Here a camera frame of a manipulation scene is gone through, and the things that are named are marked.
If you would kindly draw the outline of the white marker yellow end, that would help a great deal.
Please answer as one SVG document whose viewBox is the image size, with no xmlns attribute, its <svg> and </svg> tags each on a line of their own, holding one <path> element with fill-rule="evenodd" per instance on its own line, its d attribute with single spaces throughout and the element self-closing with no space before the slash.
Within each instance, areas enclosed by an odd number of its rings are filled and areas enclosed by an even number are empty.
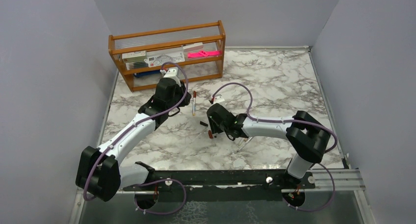
<svg viewBox="0 0 416 224">
<path fill-rule="evenodd" d="M 195 116 L 196 113 L 196 97 L 192 99 L 192 116 Z"/>
</svg>

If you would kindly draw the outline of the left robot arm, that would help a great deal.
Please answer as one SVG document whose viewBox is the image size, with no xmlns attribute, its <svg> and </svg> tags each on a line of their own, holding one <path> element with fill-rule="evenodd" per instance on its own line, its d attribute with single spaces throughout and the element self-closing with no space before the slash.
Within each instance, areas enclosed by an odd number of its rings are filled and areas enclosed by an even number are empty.
<svg viewBox="0 0 416 224">
<path fill-rule="evenodd" d="M 158 129 L 170 117 L 170 111 L 189 105 L 190 98 L 188 80 L 163 77 L 130 123 L 101 146 L 87 146 L 81 153 L 75 180 L 83 189 L 84 200 L 109 201 L 121 187 L 119 166 L 127 154 Z"/>
</svg>

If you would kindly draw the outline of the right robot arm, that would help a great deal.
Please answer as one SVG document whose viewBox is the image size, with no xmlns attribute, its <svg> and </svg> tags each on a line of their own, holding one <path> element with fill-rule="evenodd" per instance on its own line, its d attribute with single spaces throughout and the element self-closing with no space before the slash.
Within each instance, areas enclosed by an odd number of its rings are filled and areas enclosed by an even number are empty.
<svg viewBox="0 0 416 224">
<path fill-rule="evenodd" d="M 213 134 L 225 133 L 232 141 L 250 137 L 288 140 L 296 151 L 283 175 L 289 188 L 301 184 L 307 170 L 322 161 L 331 137 L 328 129 L 305 111 L 287 119 L 258 119 L 246 113 L 233 115 L 216 103 L 207 110 L 207 118 Z"/>
</svg>

